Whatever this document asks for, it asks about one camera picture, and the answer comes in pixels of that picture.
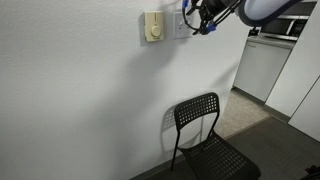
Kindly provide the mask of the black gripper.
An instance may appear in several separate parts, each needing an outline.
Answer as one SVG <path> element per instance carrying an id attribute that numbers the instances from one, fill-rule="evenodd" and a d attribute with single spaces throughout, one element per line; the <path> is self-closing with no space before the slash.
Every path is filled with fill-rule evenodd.
<path id="1" fill-rule="evenodd" d="M 200 0 L 187 0 L 186 6 L 187 15 L 193 14 L 199 10 L 201 22 L 208 24 L 201 27 L 199 30 L 193 32 L 193 35 L 201 34 L 207 35 L 216 30 L 216 24 L 224 21 L 235 9 L 239 6 L 241 0 L 202 0 L 201 5 L 198 4 Z"/>

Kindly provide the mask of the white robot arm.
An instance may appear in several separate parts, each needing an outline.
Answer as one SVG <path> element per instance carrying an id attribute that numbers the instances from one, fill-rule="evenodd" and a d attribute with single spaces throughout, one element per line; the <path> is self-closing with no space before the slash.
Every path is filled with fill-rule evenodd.
<path id="1" fill-rule="evenodd" d="M 259 27 L 279 17 L 302 0 L 182 0 L 184 23 L 194 35 L 207 35 L 230 15 L 236 13 L 247 26 Z M 200 25 L 193 27 L 187 16 L 198 11 Z"/>

